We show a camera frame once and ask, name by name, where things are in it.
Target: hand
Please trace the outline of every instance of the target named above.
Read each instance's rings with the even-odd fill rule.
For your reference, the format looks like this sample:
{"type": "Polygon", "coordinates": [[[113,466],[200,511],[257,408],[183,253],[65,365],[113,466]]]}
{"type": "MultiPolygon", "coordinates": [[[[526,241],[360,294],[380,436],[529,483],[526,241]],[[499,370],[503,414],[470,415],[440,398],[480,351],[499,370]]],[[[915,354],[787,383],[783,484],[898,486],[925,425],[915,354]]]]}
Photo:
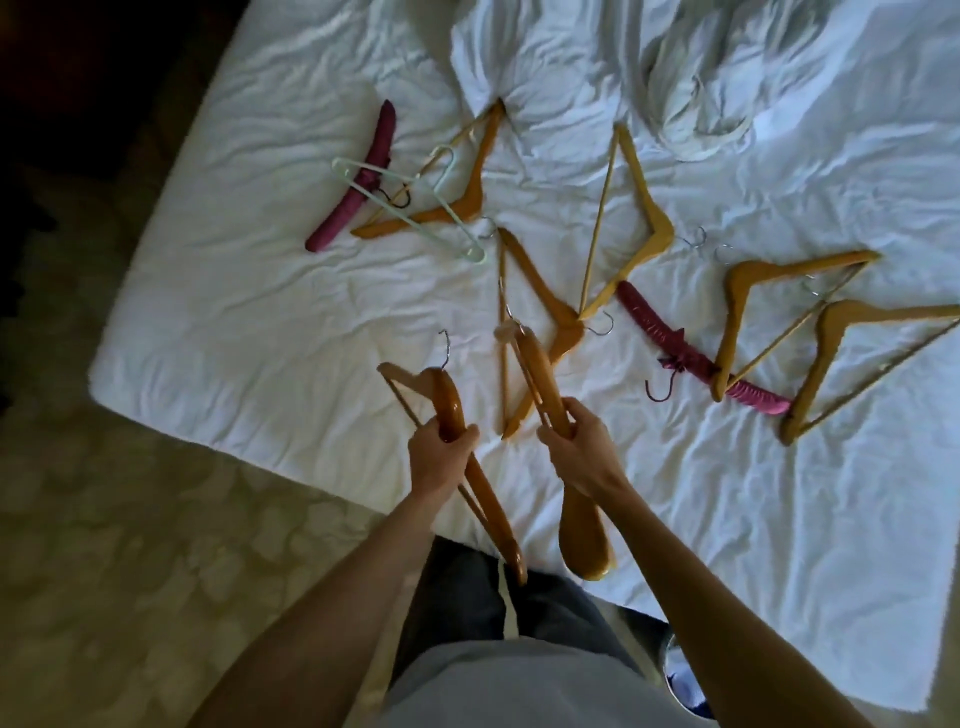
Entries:
{"type": "Polygon", "coordinates": [[[407,443],[410,451],[411,495],[423,497],[438,508],[464,481],[464,470],[473,449],[480,442],[480,428],[471,425],[452,443],[440,438],[434,417],[420,427],[407,443]]]}
{"type": "Polygon", "coordinates": [[[537,437],[550,450],[550,462],[560,480],[593,500],[632,491],[607,426],[572,397],[564,397],[564,406],[575,421],[572,440],[550,427],[542,425],[537,430],[537,437]]]}

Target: floor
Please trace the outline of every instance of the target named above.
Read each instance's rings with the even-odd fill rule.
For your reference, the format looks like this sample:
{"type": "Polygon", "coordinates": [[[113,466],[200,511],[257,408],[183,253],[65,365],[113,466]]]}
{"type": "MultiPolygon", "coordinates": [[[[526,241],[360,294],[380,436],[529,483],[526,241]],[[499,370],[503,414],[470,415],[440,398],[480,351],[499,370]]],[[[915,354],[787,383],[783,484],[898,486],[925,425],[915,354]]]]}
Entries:
{"type": "MultiPolygon", "coordinates": [[[[29,173],[60,229],[32,239],[22,313],[0,328],[14,396],[0,420],[0,725],[183,725],[250,639],[378,519],[86,394],[117,286],[229,33],[216,16],[197,23],[115,182],[29,173]]],[[[415,583],[350,724],[382,696],[415,583]]],[[[958,590],[953,605],[928,714],[865,706],[877,726],[960,724],[958,590]]]]}

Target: bed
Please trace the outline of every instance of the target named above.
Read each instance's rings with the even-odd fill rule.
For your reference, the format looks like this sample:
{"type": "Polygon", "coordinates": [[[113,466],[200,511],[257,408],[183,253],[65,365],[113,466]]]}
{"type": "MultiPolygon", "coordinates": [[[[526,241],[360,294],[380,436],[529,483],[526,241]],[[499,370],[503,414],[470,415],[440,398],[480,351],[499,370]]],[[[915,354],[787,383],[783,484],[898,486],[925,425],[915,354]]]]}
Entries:
{"type": "MultiPolygon", "coordinates": [[[[484,433],[477,454],[527,562],[564,572],[562,489],[536,441],[536,417],[506,443],[497,436],[496,265],[464,262],[412,231],[371,241],[343,232],[318,255],[303,249],[345,191],[329,161],[363,158],[384,99],[396,106],[391,169],[400,172],[415,172],[469,120],[443,62],[451,18],[452,8],[426,2],[253,0],[144,231],[90,391],[151,428],[387,512],[408,488],[411,426],[376,366],[440,365],[445,328],[446,368],[484,433]]],[[[959,36],[960,9],[949,2],[878,10],[800,126],[735,154],[679,164],[632,126],[650,190],[679,237],[631,283],[711,355],[731,259],[792,262],[866,245],[883,258],[846,289],[850,298],[960,301],[959,36]],[[680,238],[698,240],[700,228],[708,246],[697,252],[680,238]]],[[[516,234],[554,292],[576,304],[602,175],[533,179],[517,167],[510,135],[507,124],[484,169],[484,214],[516,234]]],[[[451,192],[469,167],[464,155],[444,183],[451,192]]],[[[621,167],[597,285],[643,234],[621,167]]],[[[415,204],[430,206],[416,196],[415,204]]],[[[552,335],[514,268],[508,296],[525,323],[552,335]]],[[[757,289],[738,361],[809,303],[796,281],[757,289]]],[[[669,400],[650,401],[646,380],[660,397],[668,386],[659,351],[618,303],[606,310],[613,332],[588,335],[556,375],[564,394],[607,422],[636,488],[840,690],[921,710],[960,525],[960,382],[951,375],[960,334],[785,448],[775,418],[729,398],[714,403],[692,376],[678,376],[669,400]]],[[[930,331],[852,330],[823,400],[930,331]]],[[[792,395],[814,353],[805,328],[752,379],[792,395]]],[[[516,402],[517,371],[511,392],[516,402]]],[[[493,552],[459,498],[436,527],[493,552]]],[[[660,616],[608,530],[617,566],[585,588],[660,616]]]]}

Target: white bed sheet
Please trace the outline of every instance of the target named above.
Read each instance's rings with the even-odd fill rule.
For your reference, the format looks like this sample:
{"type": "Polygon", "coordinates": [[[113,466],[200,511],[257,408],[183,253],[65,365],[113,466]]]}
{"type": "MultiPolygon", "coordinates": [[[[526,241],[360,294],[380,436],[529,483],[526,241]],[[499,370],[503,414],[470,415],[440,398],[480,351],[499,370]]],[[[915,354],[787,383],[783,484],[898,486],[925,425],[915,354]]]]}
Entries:
{"type": "MultiPolygon", "coordinates": [[[[852,298],[960,299],[960,9],[952,5],[878,12],[834,87],[776,143],[678,164],[636,129],[652,193],[678,233],[702,225],[711,242],[734,245],[734,256],[781,262],[867,244],[884,258],[851,285],[852,298]]],[[[536,423],[508,444],[494,435],[495,265],[452,259],[410,232],[372,242],[343,233],[320,255],[302,248],[344,191],[328,161],[364,155],[382,99],[397,108],[397,170],[415,170],[459,129],[449,70],[435,60],[444,57],[444,12],[389,0],[253,1],[143,235],[91,392],[157,430],[385,512],[408,487],[411,426],[375,367],[439,364],[437,331],[447,328],[449,371],[482,427],[478,454],[529,565],[563,571],[561,488],[536,423]]],[[[485,210],[575,302],[599,185],[523,179],[504,145],[487,165],[485,210]]],[[[597,285],[639,238],[625,180],[621,170],[597,285]]],[[[669,324],[713,353],[722,276],[709,255],[677,242],[631,280],[669,324]]],[[[516,313],[548,339],[516,272],[509,293],[516,313]]],[[[808,303],[796,283],[757,291],[740,361],[808,303]]],[[[921,709],[960,522],[960,383],[951,376],[960,333],[785,449],[776,420],[712,403],[690,376],[678,378],[669,401],[648,401],[644,379],[657,391],[667,384],[659,352],[617,303],[608,310],[615,331],[588,336],[557,379],[608,423],[637,489],[842,691],[921,709]]],[[[852,332],[824,394],[843,392],[926,330],[852,332]]],[[[754,379],[792,393],[813,354],[805,329],[754,379]]],[[[518,397],[516,373],[512,387],[518,397]]],[[[492,550],[458,498],[438,530],[492,550]]],[[[619,566],[585,587],[660,614],[610,533],[619,566]]]]}

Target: left hand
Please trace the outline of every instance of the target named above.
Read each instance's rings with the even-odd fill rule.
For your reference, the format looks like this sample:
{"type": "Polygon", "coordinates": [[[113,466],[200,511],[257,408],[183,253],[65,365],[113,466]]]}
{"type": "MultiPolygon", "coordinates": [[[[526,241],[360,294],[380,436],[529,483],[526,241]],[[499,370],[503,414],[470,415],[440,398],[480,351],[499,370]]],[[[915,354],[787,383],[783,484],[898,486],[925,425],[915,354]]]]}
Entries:
{"type": "Polygon", "coordinates": [[[438,507],[464,481],[464,470],[473,449],[480,442],[480,428],[469,426],[452,443],[440,438],[440,425],[432,418],[407,443],[410,451],[411,495],[435,501],[438,507]]]}

